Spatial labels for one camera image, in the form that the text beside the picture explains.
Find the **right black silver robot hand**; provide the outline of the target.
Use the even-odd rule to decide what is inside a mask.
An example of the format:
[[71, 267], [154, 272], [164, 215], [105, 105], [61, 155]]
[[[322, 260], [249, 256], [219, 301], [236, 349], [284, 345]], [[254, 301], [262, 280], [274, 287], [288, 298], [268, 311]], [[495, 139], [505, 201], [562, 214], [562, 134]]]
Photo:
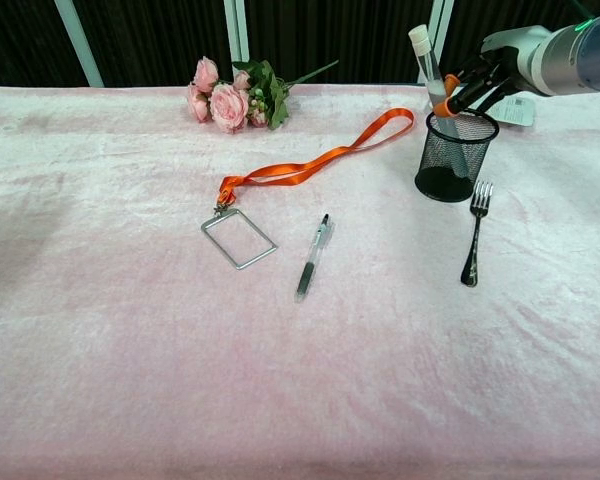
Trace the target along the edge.
[[433, 105], [436, 116], [454, 117], [477, 104], [487, 112], [505, 97], [519, 92], [544, 93], [532, 79], [531, 63], [539, 45], [551, 35], [536, 25], [493, 33], [476, 52], [444, 79], [445, 98]]

